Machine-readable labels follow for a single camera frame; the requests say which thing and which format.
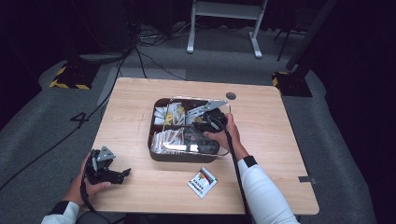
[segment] round hole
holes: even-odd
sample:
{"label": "round hole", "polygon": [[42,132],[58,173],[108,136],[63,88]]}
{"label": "round hole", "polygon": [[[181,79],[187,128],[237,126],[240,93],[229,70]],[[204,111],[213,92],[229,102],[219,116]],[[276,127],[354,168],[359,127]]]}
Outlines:
{"label": "round hole", "polygon": [[227,99],[229,99],[229,100],[234,100],[234,99],[236,99],[236,95],[235,95],[235,93],[233,93],[233,92],[227,92],[227,93],[225,94],[225,96],[226,96]]}

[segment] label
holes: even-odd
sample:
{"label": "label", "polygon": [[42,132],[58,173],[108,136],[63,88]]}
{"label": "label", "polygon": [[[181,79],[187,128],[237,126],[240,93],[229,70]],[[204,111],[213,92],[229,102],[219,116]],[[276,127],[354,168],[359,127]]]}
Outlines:
{"label": "label", "polygon": [[203,199],[216,183],[218,183],[218,180],[203,167],[198,174],[189,181],[188,185],[201,199]]}

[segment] white cloth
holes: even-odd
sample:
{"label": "white cloth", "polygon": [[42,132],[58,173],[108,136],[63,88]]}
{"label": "white cloth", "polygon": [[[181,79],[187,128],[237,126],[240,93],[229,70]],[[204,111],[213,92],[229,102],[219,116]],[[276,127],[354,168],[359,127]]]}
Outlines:
{"label": "white cloth", "polygon": [[248,167],[244,160],[240,160],[238,168],[247,204],[256,223],[299,223],[283,194],[258,164]]}
{"label": "white cloth", "polygon": [[49,214],[43,218],[41,224],[75,224],[78,216],[79,206],[76,203],[68,202],[64,211]]}

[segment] hand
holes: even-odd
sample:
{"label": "hand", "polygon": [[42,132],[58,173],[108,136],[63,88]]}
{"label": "hand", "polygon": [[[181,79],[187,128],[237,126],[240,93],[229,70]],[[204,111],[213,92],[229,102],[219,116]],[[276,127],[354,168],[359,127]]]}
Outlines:
{"label": "hand", "polygon": [[[87,155],[84,162],[82,163],[78,175],[76,176],[76,178],[73,179],[73,181],[70,185],[70,188],[67,191],[67,193],[64,195],[64,197],[62,198],[62,201],[73,202],[80,206],[82,206],[84,204],[84,202],[81,199],[81,193],[79,191],[79,187],[81,186],[81,178],[82,178],[82,173],[84,172],[85,163],[87,162],[87,159],[90,157],[90,154],[91,154],[91,152]],[[89,199],[91,199],[93,196],[95,196],[100,191],[111,187],[110,182],[102,182],[102,183],[93,185],[90,183],[90,181],[87,178],[84,179],[84,182],[85,182],[85,186],[87,189],[87,193],[89,195]]]}
{"label": "hand", "polygon": [[[233,143],[233,150],[235,152],[236,159],[239,161],[245,158],[246,156],[248,156],[248,152],[245,150],[244,146],[242,146],[238,128],[233,122],[233,114],[225,114],[225,117],[227,118],[226,129],[230,133]],[[204,132],[204,136],[206,136],[209,139],[217,141],[221,147],[230,150],[230,146],[227,140],[227,135],[225,134],[224,131],[219,133]]]}
{"label": "hand", "polygon": [[[227,118],[226,129],[230,133],[231,138],[233,139],[233,146],[242,145],[239,137],[238,128],[233,122],[233,114],[225,114],[224,116]],[[206,136],[209,139],[217,141],[221,147],[230,150],[230,147],[228,145],[227,135],[225,134],[224,131],[219,133],[204,132],[204,136]]]}

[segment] person's left hand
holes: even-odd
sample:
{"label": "person's left hand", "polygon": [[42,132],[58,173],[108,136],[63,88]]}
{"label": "person's left hand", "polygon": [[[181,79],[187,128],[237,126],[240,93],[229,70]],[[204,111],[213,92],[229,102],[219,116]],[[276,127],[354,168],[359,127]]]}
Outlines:
{"label": "person's left hand", "polygon": [[[84,202],[82,201],[82,198],[81,198],[81,193],[79,191],[79,187],[81,186],[81,178],[82,178],[82,173],[84,172],[85,162],[87,162],[87,159],[90,157],[90,154],[91,154],[91,152],[87,155],[84,162],[82,163],[78,175],[73,179],[73,181],[70,185],[70,188],[67,191],[67,193],[64,195],[64,197],[62,198],[62,201],[73,202],[80,206],[82,206],[84,204]],[[87,178],[84,179],[84,182],[85,182],[85,187],[87,189],[87,193],[89,195],[89,199],[91,199],[93,196],[95,196],[100,191],[111,187],[110,182],[102,182],[102,183],[93,185],[90,183],[90,181]]]}

